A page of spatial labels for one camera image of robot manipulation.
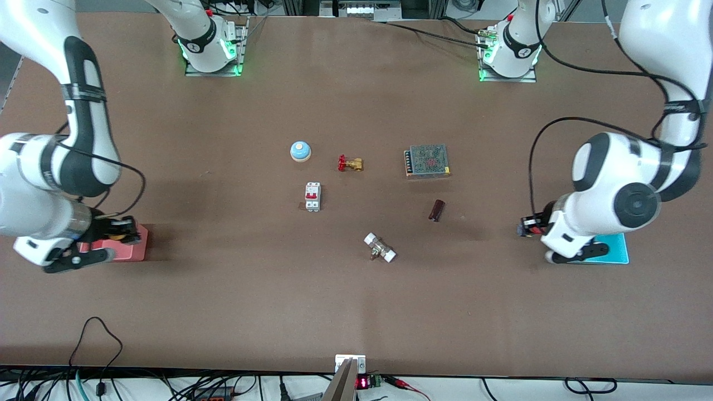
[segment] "mounting plate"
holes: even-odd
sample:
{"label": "mounting plate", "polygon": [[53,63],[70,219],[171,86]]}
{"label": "mounting plate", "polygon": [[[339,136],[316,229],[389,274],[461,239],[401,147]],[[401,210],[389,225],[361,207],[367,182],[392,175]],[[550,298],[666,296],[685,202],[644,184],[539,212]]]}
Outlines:
{"label": "mounting plate", "polygon": [[[242,75],[242,65],[245,62],[245,47],[247,45],[247,30],[250,26],[250,19],[247,19],[245,25],[235,25],[230,21],[230,25],[235,27],[235,33],[227,37],[228,42],[225,44],[227,51],[235,52],[236,57],[223,68],[214,72],[201,72],[193,68],[190,63],[185,63],[186,76],[240,76]],[[229,41],[237,40],[236,44],[231,44]]]}
{"label": "mounting plate", "polygon": [[[488,30],[494,30],[494,26],[489,26]],[[480,82],[525,82],[525,83],[535,83],[537,82],[537,77],[535,76],[535,66],[531,66],[530,70],[523,76],[519,78],[507,78],[496,73],[492,67],[483,62],[483,59],[490,57],[495,46],[498,45],[497,40],[493,38],[482,38],[476,35],[476,43],[486,44],[490,46],[489,49],[478,48],[478,77]]]}
{"label": "mounting plate", "polygon": [[334,371],[339,370],[345,359],[355,359],[359,363],[359,374],[366,373],[366,355],[337,354],[334,356]]}

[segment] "red pad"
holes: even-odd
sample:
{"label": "red pad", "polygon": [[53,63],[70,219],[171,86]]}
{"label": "red pad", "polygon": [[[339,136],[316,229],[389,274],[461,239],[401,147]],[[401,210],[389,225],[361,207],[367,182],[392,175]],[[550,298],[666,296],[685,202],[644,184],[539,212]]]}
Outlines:
{"label": "red pad", "polygon": [[[143,225],[138,225],[138,232],[141,235],[141,242],[136,245],[125,245],[114,240],[99,240],[91,244],[91,249],[111,248],[116,251],[116,257],[112,262],[140,262],[146,257],[146,240],[148,230]],[[89,244],[80,243],[79,252],[88,252]]]}

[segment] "wire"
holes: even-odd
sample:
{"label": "wire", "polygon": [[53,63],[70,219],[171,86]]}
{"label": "wire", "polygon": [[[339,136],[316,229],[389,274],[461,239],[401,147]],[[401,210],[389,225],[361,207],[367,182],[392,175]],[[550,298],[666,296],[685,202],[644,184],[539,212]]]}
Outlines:
{"label": "wire", "polygon": [[[62,131],[64,131],[64,129],[67,128],[67,125],[68,125],[68,122],[65,122],[64,124],[62,124],[62,126],[59,129],[57,129],[57,131],[55,132],[55,135],[58,135]],[[116,166],[127,168],[127,169],[133,171],[134,173],[138,174],[139,178],[141,178],[141,188],[139,189],[138,195],[136,196],[136,198],[134,198],[134,201],[126,209],[122,210],[121,212],[111,213],[109,215],[104,215],[103,217],[116,217],[119,215],[124,215],[124,214],[128,213],[131,209],[133,209],[134,206],[136,206],[136,204],[138,203],[138,201],[141,200],[143,193],[146,191],[146,176],[144,176],[144,174],[138,168],[129,166],[126,163],[121,163],[120,161],[111,160],[110,158],[106,158],[104,156],[96,155],[94,153],[81,151],[81,150],[74,148],[72,146],[67,146],[64,143],[62,143],[61,141],[56,141],[56,144],[57,144],[57,146],[59,146],[61,148],[67,149],[68,151],[77,152],[77,153],[84,155],[86,157],[89,157],[89,158],[95,158],[95,159],[98,159],[101,161],[105,161],[106,163],[111,163]]]}
{"label": "wire", "polygon": [[454,23],[457,27],[459,27],[462,31],[468,32],[469,34],[473,34],[473,35],[477,35],[477,34],[478,34],[478,31],[473,30],[473,29],[470,29],[470,28],[466,28],[465,26],[463,26],[463,24],[461,24],[461,23],[460,23],[457,19],[455,19],[455,18],[451,18],[451,17],[449,17],[449,16],[442,16],[442,17],[439,18],[439,19],[442,20],[442,21],[450,21],[450,22]]}
{"label": "wire", "polygon": [[121,394],[119,393],[119,389],[116,388],[116,383],[114,383],[114,378],[111,377],[111,387],[114,387],[114,392],[116,393],[116,397],[119,399],[119,401],[124,401],[124,399],[121,397]]}
{"label": "wire", "polygon": [[232,386],[233,397],[238,397],[238,396],[240,396],[240,395],[247,394],[247,393],[250,392],[250,390],[252,390],[253,388],[255,388],[255,385],[257,384],[257,376],[253,376],[252,378],[254,379],[253,382],[252,382],[252,385],[250,385],[250,387],[249,387],[247,390],[245,390],[245,391],[243,391],[243,392],[238,392],[238,391],[235,391],[235,386],[237,385],[237,381],[240,381],[240,377],[239,377],[239,378],[237,379],[237,381],[235,382],[235,384]]}
{"label": "wire", "polygon": [[[582,386],[582,388],[583,388],[584,390],[575,390],[575,389],[573,389],[573,388],[570,386],[570,381],[571,381],[571,380],[576,381],[577,383],[579,383],[580,386]],[[584,381],[583,381],[582,379],[580,379],[579,377],[566,377],[566,378],[565,378],[565,387],[567,387],[567,390],[569,390],[569,391],[571,391],[571,392],[573,392],[573,393],[575,393],[575,394],[587,395],[587,396],[589,397],[589,401],[594,401],[594,394],[611,394],[611,393],[613,393],[614,391],[616,391],[617,387],[619,387],[619,384],[617,383],[617,380],[616,380],[616,379],[606,379],[606,380],[602,380],[602,381],[610,382],[610,383],[613,384],[613,386],[612,386],[611,388],[606,389],[606,390],[590,390],[590,388],[587,387],[587,385],[584,383]]]}
{"label": "wire", "polygon": [[[599,120],[595,120],[595,119],[593,119],[593,118],[586,118],[586,117],[560,117],[560,118],[557,118],[557,119],[555,119],[555,120],[550,121],[550,122],[547,123],[544,127],[542,127],[542,129],[540,129],[540,132],[537,133],[537,135],[535,136],[535,140],[533,141],[533,144],[532,144],[532,146],[530,147],[530,155],[529,155],[529,158],[528,158],[528,185],[529,185],[529,189],[530,189],[530,209],[532,210],[532,213],[533,213],[532,215],[536,215],[536,214],[537,214],[537,212],[535,211],[535,190],[534,190],[534,185],[533,185],[533,181],[534,181],[534,180],[533,180],[533,159],[534,159],[534,155],[535,155],[535,148],[537,147],[537,144],[538,144],[538,142],[539,142],[540,137],[542,136],[542,134],[543,134],[545,131],[547,131],[547,128],[550,128],[551,126],[553,126],[553,125],[555,125],[555,124],[557,124],[557,123],[561,123],[562,121],[584,121],[584,122],[587,122],[587,123],[597,124],[597,125],[599,125],[599,126],[603,126],[603,127],[606,127],[606,128],[610,128],[610,129],[614,129],[614,130],[617,130],[617,131],[621,131],[622,133],[625,133],[625,134],[627,134],[627,135],[629,135],[629,136],[632,136],[632,137],[634,137],[634,138],[640,139],[640,140],[642,140],[642,141],[647,141],[647,139],[644,138],[644,137],[642,137],[641,135],[638,135],[638,134],[636,134],[636,133],[634,133],[634,132],[632,132],[632,131],[629,131],[629,130],[627,130],[627,129],[625,129],[625,128],[621,128],[621,127],[618,127],[618,126],[614,126],[614,125],[612,125],[612,124],[605,123],[605,122],[599,121]],[[537,226],[539,229],[542,230],[543,233],[545,232],[545,227],[544,227],[544,226],[541,226],[541,225],[540,225],[540,222],[538,222],[537,219],[535,219],[535,224],[536,224],[536,226]]]}
{"label": "wire", "polygon": [[109,193],[111,192],[111,188],[107,189],[106,192],[104,193],[104,196],[101,197],[101,199],[94,205],[95,209],[99,209],[99,206],[101,206],[104,201],[106,201],[106,198],[109,197]]}
{"label": "wire", "polygon": [[163,382],[168,386],[168,389],[171,390],[171,395],[176,395],[176,390],[171,386],[171,383],[168,381],[168,378],[166,377],[166,374],[161,372],[161,376],[163,378]]}
{"label": "wire", "polygon": [[498,401],[497,398],[495,398],[495,395],[490,391],[490,387],[488,387],[488,382],[486,382],[486,379],[484,377],[481,377],[481,380],[483,381],[483,385],[486,388],[486,392],[488,393],[488,396],[491,398],[492,401]]}
{"label": "wire", "polygon": [[590,72],[590,73],[601,73],[601,74],[608,74],[608,75],[625,75],[625,76],[645,76],[648,78],[656,78],[660,79],[662,81],[670,82],[673,83],[674,85],[680,87],[692,100],[696,99],[696,96],[693,94],[693,91],[683,83],[673,79],[669,78],[667,76],[662,76],[662,75],[657,75],[657,74],[652,74],[652,73],[643,73],[643,72],[635,72],[635,71],[615,71],[615,70],[599,70],[596,68],[589,68],[589,67],[582,67],[582,66],[576,66],[575,64],[568,63],[567,61],[564,61],[550,51],[550,49],[547,47],[545,42],[543,41],[542,34],[540,32],[540,0],[535,1],[535,31],[537,32],[537,37],[538,40],[540,41],[540,45],[542,46],[542,50],[547,53],[547,55],[554,60],[555,62],[562,64],[565,67],[573,68],[575,70],[579,71],[584,71],[584,72]]}
{"label": "wire", "polygon": [[415,389],[415,388],[413,388],[413,387],[410,387],[410,388],[408,388],[407,390],[408,390],[408,391],[417,392],[417,393],[419,393],[420,395],[423,395],[428,401],[431,401],[431,398],[430,398],[428,395],[426,395],[424,392],[420,391],[420,390],[417,390],[417,389]]}
{"label": "wire", "polygon": [[77,369],[77,371],[74,373],[74,381],[77,384],[77,388],[79,389],[79,395],[82,396],[82,400],[89,401],[87,393],[84,392],[84,386],[82,386],[82,381],[79,379],[79,369]]}
{"label": "wire", "polygon": [[450,37],[448,37],[448,36],[443,36],[443,35],[438,35],[438,34],[434,34],[434,33],[431,33],[431,32],[422,31],[421,29],[411,28],[410,26],[404,26],[404,25],[398,25],[398,24],[389,24],[388,22],[379,22],[379,24],[384,24],[384,25],[387,25],[387,26],[396,26],[396,27],[401,28],[401,29],[406,29],[406,30],[408,30],[408,31],[416,32],[416,33],[418,33],[418,34],[424,34],[424,35],[432,36],[432,37],[434,37],[434,38],[443,39],[444,41],[451,41],[451,42],[460,43],[460,44],[467,44],[467,45],[469,45],[469,46],[475,46],[475,47],[479,47],[479,48],[481,48],[481,49],[487,49],[487,48],[488,48],[488,46],[485,45],[485,44],[479,44],[479,43],[476,43],[476,42],[469,42],[469,41],[462,41],[462,40],[460,40],[460,39],[450,38]]}
{"label": "wire", "polygon": [[[71,369],[73,359],[74,359],[75,355],[77,354],[77,350],[79,350],[79,345],[81,345],[82,339],[84,339],[84,332],[87,330],[87,326],[89,325],[89,322],[92,321],[92,320],[97,320],[99,323],[101,323],[102,327],[104,328],[104,331],[106,331],[106,333],[109,334],[109,335],[110,335],[114,340],[116,340],[116,342],[119,344],[119,351],[116,352],[116,354],[114,355],[114,357],[111,358],[111,360],[109,361],[109,363],[107,363],[107,364],[104,366],[104,368],[101,370],[101,373],[99,374],[99,382],[102,383],[102,379],[103,379],[103,376],[104,376],[104,372],[106,371],[106,369],[107,369],[112,363],[114,363],[114,361],[116,360],[116,358],[118,358],[119,355],[121,355],[121,351],[123,351],[123,349],[124,349],[124,343],[121,342],[121,340],[119,339],[119,337],[116,337],[116,335],[114,335],[114,333],[112,333],[111,330],[109,330],[108,327],[106,327],[106,323],[104,323],[104,320],[102,320],[100,317],[98,317],[98,316],[92,316],[91,318],[87,319],[87,320],[84,322],[84,326],[82,327],[82,332],[81,332],[81,334],[79,335],[79,341],[77,341],[77,345],[74,347],[74,350],[72,351],[72,354],[69,356],[69,361],[67,362],[67,365],[68,365],[68,368]],[[79,387],[79,393],[80,393],[80,395],[82,396],[82,398],[84,399],[84,401],[88,401],[87,398],[86,398],[86,394],[83,394],[83,393],[84,393],[84,389],[81,387],[81,383],[78,381],[78,380],[79,380],[79,370],[77,370],[76,373],[75,373],[75,380],[77,380],[77,385],[78,385],[78,387]],[[67,377],[67,395],[69,396],[69,377]]]}
{"label": "wire", "polygon": [[260,388],[260,401],[265,401],[262,396],[262,378],[260,376],[257,376],[257,386]]}
{"label": "wire", "polygon": [[277,9],[277,7],[278,7],[278,5],[275,4],[273,7],[267,9],[265,14],[262,15],[264,18],[261,19],[260,22],[258,22],[257,25],[255,25],[255,27],[250,32],[247,33],[245,40],[247,40],[247,38],[249,38],[260,27],[260,25],[263,25],[263,23],[267,20],[267,17],[270,15],[270,13],[273,11],[273,9]]}

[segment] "electronic component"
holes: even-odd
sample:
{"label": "electronic component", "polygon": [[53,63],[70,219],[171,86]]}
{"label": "electronic component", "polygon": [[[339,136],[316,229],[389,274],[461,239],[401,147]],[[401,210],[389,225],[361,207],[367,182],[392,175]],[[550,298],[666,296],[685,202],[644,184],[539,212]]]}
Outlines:
{"label": "electronic component", "polygon": [[381,375],[359,375],[356,378],[356,389],[366,390],[369,388],[381,387]]}
{"label": "electronic component", "polygon": [[193,401],[230,401],[232,387],[206,387],[193,390]]}
{"label": "electronic component", "polygon": [[374,233],[369,233],[364,242],[371,248],[371,259],[374,260],[381,256],[386,262],[391,262],[396,257],[391,247],[385,244],[381,237],[377,237]]}
{"label": "electronic component", "polygon": [[322,199],[322,186],[319,183],[307,183],[304,188],[304,206],[308,212],[319,212]]}
{"label": "electronic component", "polygon": [[347,160],[344,155],[339,155],[339,163],[337,164],[337,170],[344,171],[346,167],[349,167],[354,171],[362,171],[364,170],[364,161],[360,158]]}
{"label": "electronic component", "polygon": [[436,199],[436,202],[434,203],[434,208],[431,209],[431,214],[429,215],[429,220],[438,222],[438,220],[441,218],[441,213],[443,212],[443,207],[446,206],[446,203],[443,202],[440,199]]}
{"label": "electronic component", "polygon": [[307,161],[312,155],[312,148],[309,147],[307,142],[297,141],[289,148],[289,155],[294,161],[301,163]]}
{"label": "electronic component", "polygon": [[412,146],[404,151],[406,178],[443,178],[451,175],[446,145]]}

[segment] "black cable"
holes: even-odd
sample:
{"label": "black cable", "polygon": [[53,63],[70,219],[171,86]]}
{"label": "black cable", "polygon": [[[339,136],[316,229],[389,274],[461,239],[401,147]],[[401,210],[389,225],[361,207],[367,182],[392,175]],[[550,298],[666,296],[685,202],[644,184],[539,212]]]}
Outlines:
{"label": "black cable", "polygon": [[470,29],[470,28],[466,28],[465,26],[463,26],[463,24],[461,24],[460,21],[458,21],[458,20],[455,19],[455,18],[451,18],[451,17],[449,17],[449,16],[442,16],[442,17],[439,18],[439,19],[440,19],[440,20],[443,20],[443,21],[452,22],[452,23],[454,23],[457,27],[459,27],[462,31],[468,32],[469,34],[473,34],[473,35],[477,35],[477,34],[478,34],[478,30],[473,30],[473,29]]}
{"label": "black cable", "polygon": [[[582,386],[582,388],[583,388],[584,390],[575,390],[575,389],[573,389],[573,388],[570,386],[570,381],[571,381],[571,380],[574,380],[574,381],[576,381],[577,383],[579,383],[579,385]],[[583,381],[582,379],[580,379],[579,377],[566,377],[566,378],[565,378],[565,387],[567,387],[567,390],[569,390],[569,391],[571,391],[571,392],[573,392],[573,393],[575,393],[575,394],[587,395],[587,396],[589,397],[589,401],[594,401],[594,394],[611,394],[611,393],[613,393],[614,391],[616,391],[617,387],[619,387],[619,385],[618,385],[616,379],[606,379],[606,380],[602,380],[602,381],[610,382],[610,383],[613,384],[613,386],[612,386],[611,388],[606,389],[606,390],[590,390],[590,388],[587,387],[587,385],[584,383],[584,381]]]}
{"label": "black cable", "polygon": [[635,72],[635,71],[615,71],[615,70],[599,70],[596,68],[589,68],[589,67],[582,67],[582,66],[576,66],[575,64],[568,63],[567,61],[564,61],[550,51],[550,49],[547,47],[545,42],[543,41],[542,34],[540,32],[540,0],[535,1],[535,31],[537,32],[537,37],[538,40],[540,41],[540,45],[542,46],[542,50],[547,53],[547,55],[554,60],[555,62],[562,64],[565,67],[573,68],[575,70],[579,71],[584,71],[584,72],[590,72],[590,73],[601,73],[601,74],[608,74],[608,75],[624,75],[624,76],[644,76],[647,78],[656,78],[660,79],[662,81],[670,82],[673,83],[674,85],[678,86],[681,88],[688,96],[691,97],[692,100],[696,99],[696,96],[693,94],[693,91],[686,85],[684,85],[682,82],[679,82],[673,78],[669,78],[667,76],[662,76],[662,75],[657,75],[653,73],[643,73],[643,72]]}
{"label": "black cable", "polygon": [[490,387],[488,387],[488,382],[486,382],[486,379],[484,377],[481,377],[481,380],[483,381],[483,385],[486,388],[486,392],[488,393],[488,396],[491,398],[492,401],[498,401],[497,398],[495,398],[495,395],[490,391]]}
{"label": "black cable", "polygon": [[[64,124],[62,124],[62,126],[57,130],[57,132],[56,132],[55,134],[58,135],[59,133],[61,133],[62,131],[64,131],[64,129],[67,128],[67,125],[68,125],[67,122],[65,122]],[[121,163],[120,161],[111,160],[110,158],[106,158],[106,157],[104,157],[104,156],[96,155],[96,154],[94,154],[94,153],[89,153],[89,152],[81,151],[81,150],[79,150],[79,149],[77,149],[77,148],[73,148],[72,146],[67,146],[67,145],[65,145],[64,143],[62,143],[61,141],[56,141],[56,144],[57,144],[57,146],[59,146],[59,147],[61,147],[61,148],[67,149],[68,151],[77,152],[77,153],[79,153],[79,154],[81,154],[81,155],[84,155],[84,156],[87,156],[87,157],[89,157],[89,158],[95,158],[95,159],[98,159],[98,160],[101,160],[101,161],[105,161],[106,163],[111,163],[111,164],[113,164],[113,165],[115,165],[115,166],[120,166],[120,167],[123,167],[123,168],[127,168],[127,169],[133,171],[134,173],[138,174],[139,178],[141,178],[141,189],[138,191],[138,195],[136,196],[136,198],[134,198],[134,201],[133,201],[126,209],[122,210],[121,212],[111,213],[111,216],[124,215],[124,214],[128,213],[128,211],[130,211],[131,209],[133,209],[134,206],[136,206],[136,204],[138,203],[138,201],[141,200],[141,197],[143,196],[143,193],[146,191],[146,176],[144,176],[143,173],[141,172],[141,170],[139,170],[138,168],[133,167],[133,166],[129,166],[129,165],[126,164],[126,163]]]}
{"label": "black cable", "polygon": [[[82,339],[84,339],[84,332],[86,331],[87,326],[89,325],[89,322],[92,321],[92,320],[97,320],[99,323],[101,323],[102,327],[104,328],[104,331],[106,331],[106,333],[109,334],[109,335],[110,335],[114,340],[116,340],[116,342],[119,344],[119,351],[116,352],[116,354],[114,355],[114,357],[111,358],[111,360],[109,361],[109,363],[107,363],[107,364],[104,366],[104,368],[101,370],[101,373],[99,374],[99,383],[101,384],[101,383],[102,383],[103,376],[104,376],[104,372],[107,370],[107,368],[109,368],[109,366],[110,366],[112,363],[114,363],[114,361],[116,360],[116,358],[118,358],[119,355],[121,355],[121,351],[123,351],[123,349],[124,349],[124,343],[121,342],[121,340],[119,339],[119,337],[116,337],[116,335],[114,335],[114,333],[112,333],[111,330],[109,330],[108,327],[106,327],[106,323],[104,323],[104,320],[102,320],[100,317],[98,317],[98,316],[92,316],[91,318],[87,319],[87,320],[84,322],[84,326],[82,327],[82,332],[81,332],[81,334],[79,335],[79,341],[77,341],[77,345],[74,347],[74,350],[72,351],[72,354],[69,356],[69,361],[68,361],[67,365],[71,368],[71,366],[72,366],[72,360],[74,359],[74,357],[75,357],[75,355],[76,355],[76,353],[77,353],[77,350],[79,350],[79,345],[81,345]],[[67,394],[69,394],[69,383],[67,383]]]}
{"label": "black cable", "polygon": [[192,385],[188,385],[187,387],[183,388],[181,391],[177,392],[176,395],[169,398],[168,401],[178,401],[180,399],[179,396],[182,398],[188,399],[188,394],[190,392],[192,392],[194,389],[200,388],[200,386],[202,386],[202,385],[206,385],[206,384],[212,382],[217,377],[219,377],[219,375],[218,376],[213,375],[210,377],[201,377],[198,381],[196,381]]}
{"label": "black cable", "polygon": [[52,385],[49,386],[49,389],[47,389],[47,392],[45,393],[44,396],[40,399],[40,401],[47,401],[50,398],[50,395],[52,394],[52,390],[54,389],[54,386],[57,385],[59,380],[61,379],[61,376],[58,376],[53,382]]}
{"label": "black cable", "polygon": [[101,199],[94,205],[95,209],[99,209],[99,206],[101,206],[104,201],[106,201],[106,198],[109,197],[109,193],[111,192],[111,188],[107,189],[106,192],[104,193],[104,196],[101,197]]}
{"label": "black cable", "polygon": [[54,134],[55,134],[55,135],[59,135],[59,134],[62,133],[62,131],[64,131],[65,128],[67,128],[68,126],[69,126],[69,121],[65,121],[64,124],[62,124],[61,127],[57,128],[57,131],[54,131]]}
{"label": "black cable", "polygon": [[443,39],[444,41],[451,41],[451,42],[460,43],[460,44],[467,44],[467,45],[469,45],[469,46],[475,46],[475,47],[479,47],[479,48],[481,48],[481,49],[487,49],[487,48],[488,48],[488,46],[485,45],[485,44],[479,44],[479,43],[476,43],[476,42],[469,42],[469,41],[462,41],[462,40],[460,40],[460,39],[451,38],[451,37],[448,37],[448,36],[443,36],[443,35],[438,35],[438,34],[434,34],[434,33],[431,33],[431,32],[422,31],[421,29],[411,28],[410,26],[404,26],[404,25],[398,25],[398,24],[389,24],[388,22],[380,22],[380,24],[384,24],[384,25],[387,25],[387,26],[396,26],[396,27],[401,28],[401,29],[406,29],[406,30],[408,30],[408,31],[416,32],[416,33],[418,33],[418,34],[424,34],[424,35],[432,36],[432,37],[434,37],[434,38]]}
{"label": "black cable", "polygon": [[260,389],[260,401],[265,401],[264,397],[262,396],[262,377],[257,376],[257,386]]}
{"label": "black cable", "polygon": [[116,397],[119,399],[119,401],[124,401],[124,399],[121,397],[121,394],[119,394],[119,389],[116,388],[116,383],[114,383],[114,378],[111,377],[111,387],[114,387],[114,393],[116,393]]}
{"label": "black cable", "polygon": [[168,389],[171,390],[171,395],[176,395],[176,390],[171,386],[171,383],[168,381],[168,377],[166,377],[166,374],[161,372],[161,376],[163,377],[163,382],[168,386]]}
{"label": "black cable", "polygon": [[245,391],[243,391],[243,392],[235,391],[235,386],[237,385],[237,382],[235,382],[235,384],[232,386],[232,396],[233,396],[233,397],[238,397],[238,396],[240,396],[240,395],[247,394],[247,393],[250,392],[250,390],[252,390],[253,388],[255,388],[255,385],[257,384],[257,376],[253,376],[252,378],[254,379],[254,380],[252,381],[252,385],[250,385],[250,387],[248,387],[247,390],[245,390]]}
{"label": "black cable", "polygon": [[[530,189],[530,208],[531,208],[532,213],[533,213],[532,215],[536,215],[536,214],[537,214],[537,212],[535,211],[535,190],[534,190],[534,187],[533,187],[533,157],[534,157],[534,154],[535,154],[535,148],[537,147],[537,143],[539,142],[540,137],[542,136],[542,134],[543,134],[545,131],[547,131],[547,128],[550,128],[551,126],[553,126],[553,125],[555,125],[555,124],[557,124],[557,123],[561,123],[562,121],[584,121],[584,122],[587,122],[587,123],[597,124],[597,125],[600,125],[600,126],[603,126],[603,127],[606,127],[606,128],[610,128],[610,129],[614,129],[614,130],[617,130],[617,131],[621,131],[622,133],[625,133],[625,134],[627,134],[627,135],[629,135],[629,136],[632,136],[632,137],[634,137],[634,138],[640,139],[640,140],[642,140],[642,141],[647,141],[646,138],[642,137],[641,135],[639,135],[639,134],[637,134],[637,133],[634,133],[634,132],[632,132],[632,131],[629,131],[629,130],[627,130],[627,129],[625,129],[625,128],[621,128],[621,127],[614,126],[614,125],[609,124],[609,123],[605,123],[605,122],[603,122],[603,121],[595,120],[595,119],[593,119],[593,118],[585,118],[585,117],[560,117],[560,118],[557,118],[556,120],[550,121],[550,122],[547,123],[544,127],[542,127],[542,129],[540,129],[540,132],[537,133],[537,135],[535,136],[535,140],[533,141],[533,144],[532,144],[532,146],[530,147],[530,156],[529,156],[529,158],[528,158],[528,185],[529,185],[529,189]],[[536,219],[535,219],[535,224],[536,224],[537,227],[542,231],[542,233],[545,232],[545,231],[544,231],[544,227],[541,226],[541,225],[540,225],[540,222],[537,222]]]}

